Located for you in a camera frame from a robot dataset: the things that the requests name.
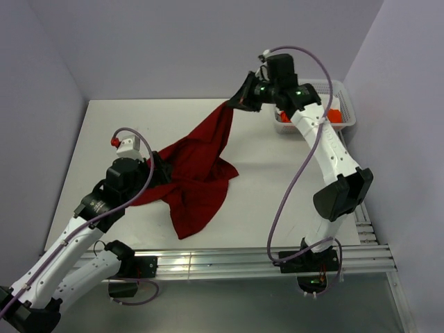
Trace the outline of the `dark red t-shirt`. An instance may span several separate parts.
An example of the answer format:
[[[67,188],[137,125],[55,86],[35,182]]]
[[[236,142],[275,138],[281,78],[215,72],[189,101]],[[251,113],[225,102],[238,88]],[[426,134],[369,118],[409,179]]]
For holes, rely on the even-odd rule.
[[[169,184],[147,189],[134,206],[162,200],[169,205],[180,240],[200,232],[225,201],[229,181],[239,173],[221,154],[228,143],[233,109],[224,102],[187,136],[163,148],[160,157],[173,167]]]

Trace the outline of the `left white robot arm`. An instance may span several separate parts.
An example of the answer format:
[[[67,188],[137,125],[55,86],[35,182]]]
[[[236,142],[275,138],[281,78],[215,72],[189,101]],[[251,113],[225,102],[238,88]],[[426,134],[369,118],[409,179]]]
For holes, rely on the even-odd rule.
[[[114,240],[72,272],[90,246],[125,214],[142,189],[171,182],[173,167],[159,153],[119,157],[74,210],[62,234],[39,261],[11,287],[1,288],[1,318],[18,332],[52,332],[62,313],[102,280],[134,278],[135,251]]]

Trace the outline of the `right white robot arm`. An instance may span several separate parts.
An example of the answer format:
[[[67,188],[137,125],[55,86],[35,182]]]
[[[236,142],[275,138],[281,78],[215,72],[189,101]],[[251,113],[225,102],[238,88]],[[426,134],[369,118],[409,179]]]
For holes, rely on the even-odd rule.
[[[314,194],[315,224],[303,238],[300,262],[313,271],[324,262],[324,252],[335,239],[347,215],[362,203],[373,181],[370,169],[362,169],[350,156],[332,124],[328,109],[309,83],[301,84],[293,58],[287,53],[263,57],[266,76],[249,72],[228,107],[259,112],[263,104],[273,104],[298,129],[310,147],[307,160],[316,159],[324,188]]]

